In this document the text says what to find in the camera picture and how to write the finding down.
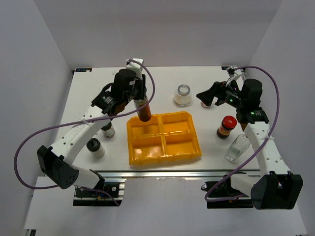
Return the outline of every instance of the orange tray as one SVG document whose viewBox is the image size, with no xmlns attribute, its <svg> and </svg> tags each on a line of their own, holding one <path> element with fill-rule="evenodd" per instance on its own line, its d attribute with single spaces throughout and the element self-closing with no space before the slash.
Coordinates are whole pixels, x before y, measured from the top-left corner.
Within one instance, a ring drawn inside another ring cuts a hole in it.
<svg viewBox="0 0 315 236">
<path fill-rule="evenodd" d="M 193 159 L 201 156 L 191 115 L 187 112 L 153 115 L 148 122 L 127 122 L 129 165 Z"/>
</svg>

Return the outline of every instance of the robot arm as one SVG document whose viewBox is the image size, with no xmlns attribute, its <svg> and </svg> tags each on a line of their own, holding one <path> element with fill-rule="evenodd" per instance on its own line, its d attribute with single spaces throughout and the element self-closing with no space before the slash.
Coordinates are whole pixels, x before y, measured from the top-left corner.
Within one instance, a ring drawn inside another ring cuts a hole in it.
<svg viewBox="0 0 315 236">
<path fill-rule="evenodd" d="M 141 67 L 133 62 L 121 69 L 113 83 L 106 85 L 100 94 L 92 101 L 81 120 L 81 125 L 70 129 L 60 140 L 46 148 L 41 146 L 37 151 L 40 168 L 60 188 L 66 189 L 71 185 L 98 189 L 102 187 L 103 178 L 91 170 L 78 168 L 72 163 L 86 143 L 106 126 L 110 119 L 125 109 L 125 106 L 134 100 L 139 107 L 146 100 L 145 75 Z M 149 106 L 138 113 L 140 120 L 148 121 L 151 118 Z"/>
<path fill-rule="evenodd" d="M 210 106 L 214 97 L 215 105 L 227 103 L 236 108 L 236 117 L 248 137 L 252 148 L 257 151 L 266 141 L 264 148 L 256 156 L 260 169 L 260 179 L 249 177 L 244 173 L 231 176 L 230 187 L 250 196 L 256 209 L 293 209 L 301 191 L 303 180 L 294 175 L 281 158 L 272 137 L 268 137 L 269 120 L 259 106 L 262 94 L 262 83 L 255 79 L 244 81 L 241 90 L 233 74 L 233 68 L 227 69 L 228 82 L 215 82 L 213 86 L 197 94 L 203 103 Z"/>
</svg>

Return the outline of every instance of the black cap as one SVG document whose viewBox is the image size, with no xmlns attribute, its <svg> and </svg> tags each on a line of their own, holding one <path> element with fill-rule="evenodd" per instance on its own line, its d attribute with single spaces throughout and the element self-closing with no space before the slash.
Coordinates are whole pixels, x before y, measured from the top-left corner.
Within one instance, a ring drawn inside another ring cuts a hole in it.
<svg viewBox="0 0 315 236">
<path fill-rule="evenodd" d="M 90 139 L 87 143 L 87 148 L 92 152 L 98 151 L 100 149 L 100 141 L 95 138 Z"/>
</svg>

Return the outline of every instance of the label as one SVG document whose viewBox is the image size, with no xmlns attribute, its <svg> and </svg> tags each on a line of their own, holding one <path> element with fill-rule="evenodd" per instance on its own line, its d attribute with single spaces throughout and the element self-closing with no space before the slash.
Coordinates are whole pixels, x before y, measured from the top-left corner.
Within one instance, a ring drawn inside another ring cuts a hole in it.
<svg viewBox="0 0 315 236">
<path fill-rule="evenodd" d="M 107 97 L 107 98 L 105 98 L 104 102 L 109 104 L 112 100 L 113 100 L 112 97 Z"/>
<path fill-rule="evenodd" d="M 220 126 L 219 128 L 219 132 L 222 134 L 222 135 L 229 135 L 231 133 L 231 130 L 227 130 L 225 129 L 222 125 Z"/>
</svg>

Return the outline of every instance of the white enclosure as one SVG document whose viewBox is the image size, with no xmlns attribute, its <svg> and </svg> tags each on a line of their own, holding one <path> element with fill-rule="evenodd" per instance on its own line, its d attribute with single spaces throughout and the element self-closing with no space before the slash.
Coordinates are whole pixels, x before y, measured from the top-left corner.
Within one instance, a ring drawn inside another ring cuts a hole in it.
<svg viewBox="0 0 315 236">
<path fill-rule="evenodd" d="M 71 70 L 123 66 L 139 57 L 149 66 L 258 65 L 275 77 L 281 107 L 274 136 L 287 165 L 304 180 L 298 205 L 315 236 L 314 10 L 312 0 L 2 1 L 3 235 L 20 235 L 32 195 L 14 175 L 14 152 L 32 132 L 60 122 Z M 260 72 L 248 74 L 263 82 L 262 106 L 273 120 L 273 85 Z M 18 167 L 27 183 L 40 175 L 36 150 L 55 134 L 42 134 L 22 149 Z"/>
</svg>

